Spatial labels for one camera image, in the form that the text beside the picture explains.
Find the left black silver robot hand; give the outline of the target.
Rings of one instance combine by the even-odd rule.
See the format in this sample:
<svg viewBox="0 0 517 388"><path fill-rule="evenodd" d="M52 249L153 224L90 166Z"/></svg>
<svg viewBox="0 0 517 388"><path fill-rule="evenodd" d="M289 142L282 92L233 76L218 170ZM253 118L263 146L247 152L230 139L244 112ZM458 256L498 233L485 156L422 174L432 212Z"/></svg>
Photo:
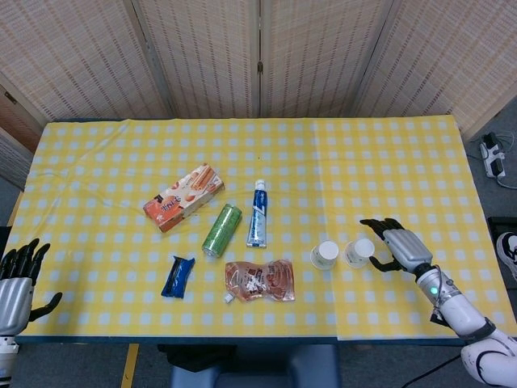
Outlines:
<svg viewBox="0 0 517 388"><path fill-rule="evenodd" d="M11 249L1 259L1 336L16 337L30 322L50 314L63 294L55 293L42 307L33 309L32 300L37 279L50 243L38 249L40 240L33 239L18 250Z"/></svg>

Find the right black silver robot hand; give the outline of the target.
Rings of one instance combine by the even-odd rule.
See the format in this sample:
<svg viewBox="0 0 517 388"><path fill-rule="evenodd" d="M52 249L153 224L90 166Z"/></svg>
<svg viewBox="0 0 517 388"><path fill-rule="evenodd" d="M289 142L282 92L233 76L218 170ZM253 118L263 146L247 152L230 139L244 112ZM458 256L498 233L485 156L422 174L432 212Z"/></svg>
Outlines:
<svg viewBox="0 0 517 388"><path fill-rule="evenodd" d="M373 218L361 219L360 224L370 227L390 250L393 260L381 263L371 255L371 264L381 272L404 271L415 276L418 280L423 274L431 271L433 255L411 230L404 228L394 218L377 220Z"/></svg>

